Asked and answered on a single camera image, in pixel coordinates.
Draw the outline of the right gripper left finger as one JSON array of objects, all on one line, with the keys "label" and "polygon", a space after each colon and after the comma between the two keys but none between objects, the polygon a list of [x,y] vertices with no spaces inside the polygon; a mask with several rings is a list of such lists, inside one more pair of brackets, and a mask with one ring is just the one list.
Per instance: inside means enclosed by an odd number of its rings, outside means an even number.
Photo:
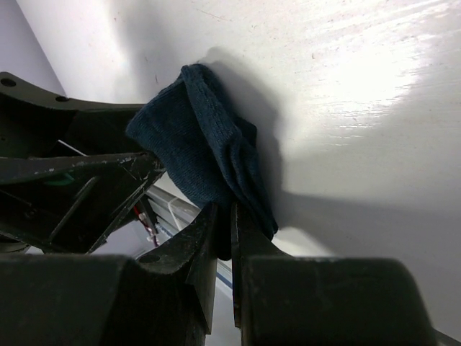
[{"label": "right gripper left finger", "polygon": [[138,259],[1,257],[3,345],[203,345],[212,329],[216,205]]}]

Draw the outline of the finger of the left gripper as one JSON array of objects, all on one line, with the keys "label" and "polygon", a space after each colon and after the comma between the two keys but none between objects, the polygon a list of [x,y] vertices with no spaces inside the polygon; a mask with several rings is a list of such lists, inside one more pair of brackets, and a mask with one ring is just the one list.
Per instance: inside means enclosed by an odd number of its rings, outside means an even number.
[{"label": "finger of the left gripper", "polygon": [[55,156],[59,142],[67,155],[142,155],[125,129],[137,104],[67,98],[11,73],[1,73],[1,156]]},{"label": "finger of the left gripper", "polygon": [[134,217],[164,173],[148,153],[1,159],[1,235],[45,252],[90,253]]}]

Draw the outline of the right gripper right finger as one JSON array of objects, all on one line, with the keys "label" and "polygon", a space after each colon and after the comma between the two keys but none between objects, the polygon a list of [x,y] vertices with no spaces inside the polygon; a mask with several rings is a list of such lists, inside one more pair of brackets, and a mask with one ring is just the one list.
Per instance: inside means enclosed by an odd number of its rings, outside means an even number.
[{"label": "right gripper right finger", "polygon": [[234,322],[243,345],[434,345],[412,274],[383,258],[294,257],[239,203],[231,213]]}]

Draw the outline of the dark navy sock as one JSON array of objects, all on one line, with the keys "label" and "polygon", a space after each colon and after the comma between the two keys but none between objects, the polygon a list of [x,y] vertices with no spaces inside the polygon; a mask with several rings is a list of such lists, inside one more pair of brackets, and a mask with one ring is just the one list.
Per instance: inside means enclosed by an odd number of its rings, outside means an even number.
[{"label": "dark navy sock", "polygon": [[208,67],[183,66],[176,81],[136,113],[125,133],[160,159],[172,182],[197,207],[217,205],[219,259],[231,258],[236,202],[273,238],[278,225],[259,166],[256,126],[236,112]]}]

